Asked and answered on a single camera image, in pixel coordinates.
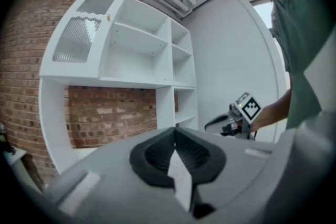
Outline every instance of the white wall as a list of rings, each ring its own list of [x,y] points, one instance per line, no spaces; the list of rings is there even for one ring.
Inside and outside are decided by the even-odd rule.
[[[245,0],[210,0],[183,20],[192,37],[199,129],[228,111],[245,91],[262,106],[286,91],[285,73],[273,38]],[[284,124],[258,131],[257,140],[272,142]]]

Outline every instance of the person's hand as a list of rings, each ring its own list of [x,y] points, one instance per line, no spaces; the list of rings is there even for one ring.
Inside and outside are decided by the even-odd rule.
[[[251,124],[250,132],[257,132],[260,128],[272,124],[274,121],[273,109],[269,106],[264,107],[261,113]]]

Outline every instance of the brick wall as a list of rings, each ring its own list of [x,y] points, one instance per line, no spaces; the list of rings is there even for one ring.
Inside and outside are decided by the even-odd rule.
[[[57,23],[75,0],[17,0],[0,39],[0,122],[7,139],[27,151],[38,186],[56,175],[38,115],[39,66]],[[155,91],[69,87],[66,120],[73,147],[93,147],[156,128]]]

